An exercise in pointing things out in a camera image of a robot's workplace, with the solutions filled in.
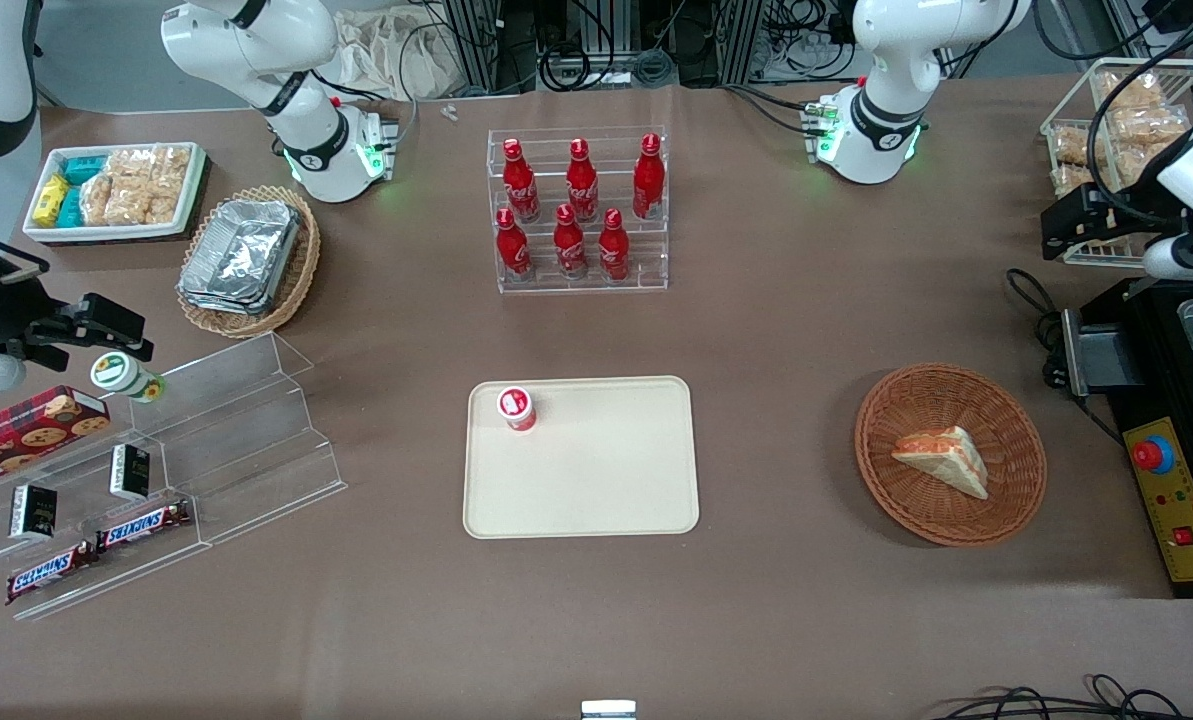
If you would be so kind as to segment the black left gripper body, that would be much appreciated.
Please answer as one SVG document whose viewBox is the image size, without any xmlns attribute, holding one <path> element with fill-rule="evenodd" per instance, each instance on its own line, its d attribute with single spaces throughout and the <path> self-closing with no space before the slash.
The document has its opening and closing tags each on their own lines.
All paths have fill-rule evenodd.
<svg viewBox="0 0 1193 720">
<path fill-rule="evenodd" d="M 1081 256 L 1143 256 L 1157 236 L 1152 228 L 1146 225 L 1143 231 L 1139 219 L 1113 207 L 1094 184 L 1081 184 L 1080 199 Z"/>
</svg>

